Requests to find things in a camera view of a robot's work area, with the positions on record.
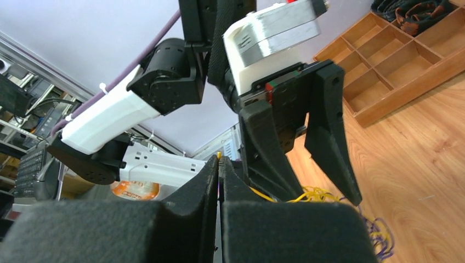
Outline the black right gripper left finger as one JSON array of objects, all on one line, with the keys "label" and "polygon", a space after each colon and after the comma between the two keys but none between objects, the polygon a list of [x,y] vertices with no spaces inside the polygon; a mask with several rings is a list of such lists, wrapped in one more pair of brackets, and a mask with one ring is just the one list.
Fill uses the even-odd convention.
[{"label": "black right gripper left finger", "polygon": [[39,202],[13,223],[1,262],[212,262],[219,161],[160,201]]}]

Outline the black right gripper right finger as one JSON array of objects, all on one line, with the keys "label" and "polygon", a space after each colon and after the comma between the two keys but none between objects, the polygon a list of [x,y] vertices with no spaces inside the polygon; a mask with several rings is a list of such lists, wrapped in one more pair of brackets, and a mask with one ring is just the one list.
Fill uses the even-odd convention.
[{"label": "black right gripper right finger", "polygon": [[270,202],[219,162],[224,262],[376,262],[368,231],[350,205]]}]

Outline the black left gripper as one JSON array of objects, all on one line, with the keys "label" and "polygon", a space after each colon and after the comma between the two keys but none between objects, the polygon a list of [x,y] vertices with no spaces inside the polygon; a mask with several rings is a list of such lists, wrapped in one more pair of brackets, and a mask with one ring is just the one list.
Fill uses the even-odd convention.
[{"label": "black left gripper", "polygon": [[349,202],[361,203],[344,129],[345,72],[332,63],[295,63],[252,82],[241,95],[229,73],[229,107],[239,113],[240,155],[249,186],[278,201],[304,193],[285,153],[303,135],[309,112],[305,148]]}]

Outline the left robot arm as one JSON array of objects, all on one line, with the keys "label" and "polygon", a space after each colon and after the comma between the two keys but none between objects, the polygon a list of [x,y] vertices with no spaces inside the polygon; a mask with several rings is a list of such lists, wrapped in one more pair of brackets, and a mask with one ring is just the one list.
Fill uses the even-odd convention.
[{"label": "left robot arm", "polygon": [[180,186],[196,165],[140,154],[127,129],[202,102],[215,86],[238,115],[244,182],[276,201],[300,201],[304,188],[286,153],[305,135],[315,163],[353,205],[362,195],[343,122],[344,70],[332,60],[303,62],[297,46],[320,34],[326,1],[180,1],[179,10],[109,87],[52,130],[47,150],[85,180],[158,181]]}]

